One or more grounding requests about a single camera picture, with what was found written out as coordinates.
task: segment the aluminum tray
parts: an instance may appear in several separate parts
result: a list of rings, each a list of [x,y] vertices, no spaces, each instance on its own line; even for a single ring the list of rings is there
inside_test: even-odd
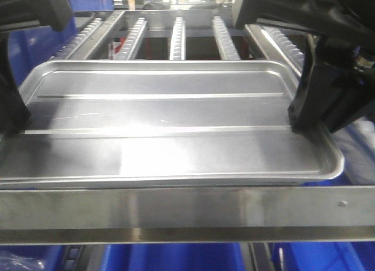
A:
[[[0,188],[285,185],[334,178],[324,127],[295,134],[296,79],[272,61],[52,61],[20,88],[28,129],[0,141]]]

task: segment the blue bin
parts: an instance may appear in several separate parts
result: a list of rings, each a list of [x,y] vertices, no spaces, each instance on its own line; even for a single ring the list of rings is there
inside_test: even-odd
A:
[[[58,270],[63,259],[63,246],[0,246],[0,252],[41,260],[45,267],[43,271]]]
[[[107,245],[100,271],[244,271],[239,243]]]
[[[357,250],[349,242],[337,243],[278,243],[274,246],[277,270],[280,266],[279,250],[282,249],[285,271],[370,271],[363,264]]]
[[[113,11],[113,0],[70,0],[74,11]]]
[[[50,59],[76,33],[74,17],[61,32],[55,32],[50,27],[12,32],[9,35],[8,57],[16,84],[20,86],[34,67]]]

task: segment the conveyor rack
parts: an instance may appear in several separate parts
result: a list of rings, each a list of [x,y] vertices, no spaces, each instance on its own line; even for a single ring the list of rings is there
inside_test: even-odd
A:
[[[120,28],[131,28],[129,24],[138,18],[147,20],[145,36],[178,39],[183,34],[172,35],[172,31],[177,31],[173,30],[176,18],[185,21],[186,37],[197,33],[213,36],[212,29],[207,28],[212,19],[219,16],[228,25],[228,15],[225,10],[113,12],[69,59],[97,59],[111,38],[128,34]],[[160,25],[162,18],[168,20],[168,26]],[[227,30],[231,35],[244,34],[232,28]],[[216,34],[216,39],[220,38],[221,34]],[[256,40],[263,50],[268,49],[269,55],[280,56],[282,50],[274,43]],[[352,186],[3,190],[0,243],[375,240],[374,189]]]

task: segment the plastic bag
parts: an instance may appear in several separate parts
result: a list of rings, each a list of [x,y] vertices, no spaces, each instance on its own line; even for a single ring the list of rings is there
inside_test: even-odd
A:
[[[0,252],[1,271],[43,271],[44,269],[43,260],[26,258],[11,252]]]

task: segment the screw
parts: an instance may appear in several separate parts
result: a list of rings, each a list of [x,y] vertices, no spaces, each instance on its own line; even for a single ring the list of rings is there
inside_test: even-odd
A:
[[[341,207],[341,208],[344,208],[348,205],[347,201],[340,201],[338,206]]]

